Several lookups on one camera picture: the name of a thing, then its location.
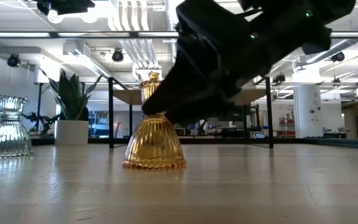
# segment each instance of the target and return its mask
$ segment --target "snake plant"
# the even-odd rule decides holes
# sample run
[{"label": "snake plant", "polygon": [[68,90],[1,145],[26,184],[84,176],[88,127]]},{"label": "snake plant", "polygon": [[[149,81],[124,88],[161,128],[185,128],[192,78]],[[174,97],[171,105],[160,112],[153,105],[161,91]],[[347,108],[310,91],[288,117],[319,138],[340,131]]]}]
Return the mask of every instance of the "snake plant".
[{"label": "snake plant", "polygon": [[80,88],[80,78],[75,74],[69,79],[66,76],[65,71],[61,69],[59,82],[48,77],[50,87],[57,93],[57,95],[55,95],[56,103],[60,105],[67,120],[79,120],[88,103],[88,99],[90,98],[89,94],[96,88],[96,85],[101,78],[102,76],[100,75],[95,83],[82,93]]}]

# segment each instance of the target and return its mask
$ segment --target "table surface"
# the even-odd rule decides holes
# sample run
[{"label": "table surface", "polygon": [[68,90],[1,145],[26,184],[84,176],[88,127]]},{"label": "table surface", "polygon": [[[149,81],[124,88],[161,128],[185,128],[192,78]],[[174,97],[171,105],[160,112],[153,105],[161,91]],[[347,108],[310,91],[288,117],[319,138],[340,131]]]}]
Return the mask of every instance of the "table surface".
[{"label": "table surface", "polygon": [[125,147],[0,159],[0,223],[355,223],[358,149],[184,145],[183,170],[125,170]]}]

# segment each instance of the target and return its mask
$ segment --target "ribbed glass vase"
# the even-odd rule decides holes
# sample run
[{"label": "ribbed glass vase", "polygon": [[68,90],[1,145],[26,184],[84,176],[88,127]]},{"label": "ribbed glass vase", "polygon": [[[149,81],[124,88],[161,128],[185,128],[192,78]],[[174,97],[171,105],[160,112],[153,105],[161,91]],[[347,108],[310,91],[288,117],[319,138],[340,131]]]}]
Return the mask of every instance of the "ribbed glass vase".
[{"label": "ribbed glass vase", "polygon": [[[147,100],[157,89],[158,73],[149,74],[150,80],[142,82],[142,100]],[[186,166],[183,151],[175,128],[164,116],[145,116],[129,141],[122,162],[128,169],[176,169]]]},{"label": "ribbed glass vase", "polygon": [[19,121],[26,98],[0,96],[0,158],[31,156],[30,136]]}]

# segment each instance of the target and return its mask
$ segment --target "potted plant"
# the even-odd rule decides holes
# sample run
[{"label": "potted plant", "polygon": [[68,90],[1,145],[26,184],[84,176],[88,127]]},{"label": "potted plant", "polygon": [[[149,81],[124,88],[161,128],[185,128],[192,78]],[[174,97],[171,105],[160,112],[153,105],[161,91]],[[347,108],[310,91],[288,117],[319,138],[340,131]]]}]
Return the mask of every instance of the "potted plant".
[{"label": "potted plant", "polygon": [[80,78],[75,74],[66,76],[64,70],[60,72],[60,79],[57,83],[49,79],[50,86],[57,93],[56,103],[60,105],[62,113],[60,119],[55,124],[55,145],[84,145],[88,143],[89,122],[88,109],[86,104],[91,93],[102,76],[92,84],[84,93],[81,92]]}]

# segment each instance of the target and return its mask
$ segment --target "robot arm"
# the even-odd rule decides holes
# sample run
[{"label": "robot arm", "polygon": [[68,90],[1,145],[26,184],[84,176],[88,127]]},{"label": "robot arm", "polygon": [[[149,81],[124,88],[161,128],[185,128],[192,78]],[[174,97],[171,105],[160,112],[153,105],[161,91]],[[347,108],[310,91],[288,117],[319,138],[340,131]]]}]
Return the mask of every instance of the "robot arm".
[{"label": "robot arm", "polygon": [[[256,76],[299,47],[329,50],[325,25],[351,13],[356,0],[240,0],[235,15],[213,0],[185,0],[177,7],[177,58],[145,102],[145,114],[165,111],[172,123],[225,116],[233,98]],[[243,15],[260,12],[253,20]]]}]

